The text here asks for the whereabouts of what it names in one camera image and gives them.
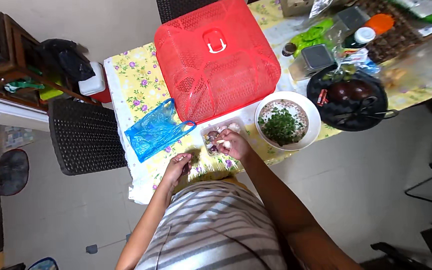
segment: scissors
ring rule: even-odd
[[[389,118],[393,118],[399,114],[399,111],[396,109],[390,109],[390,110],[385,110],[385,111],[380,111],[380,112],[369,113],[368,109],[376,101],[378,101],[377,97],[369,96],[369,97],[367,97],[361,101],[361,104],[356,111],[335,115],[334,119],[341,119],[341,120],[339,120],[337,125],[342,125],[348,119],[350,119],[352,117],[356,117],[356,116],[364,116],[364,117],[370,117],[370,118],[375,118],[375,119],[389,119]]]

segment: chopped green herbs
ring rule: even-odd
[[[271,112],[273,115],[267,122],[261,116],[258,118],[261,131],[268,139],[283,146],[297,143],[304,137],[304,133],[296,136],[296,131],[303,129],[303,123],[296,121],[286,108],[279,110],[273,107]]]

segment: person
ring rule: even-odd
[[[261,201],[240,183],[201,181],[171,200],[191,154],[173,157],[116,270],[362,270],[238,133],[218,150],[241,162]]]

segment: striped shirt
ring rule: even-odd
[[[287,268],[261,201],[233,183],[203,181],[174,195],[135,269],[257,270],[265,264]]]

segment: orange lid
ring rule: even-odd
[[[372,16],[365,24],[365,27],[372,28],[377,35],[387,32],[393,27],[395,21],[387,14],[376,14]]]

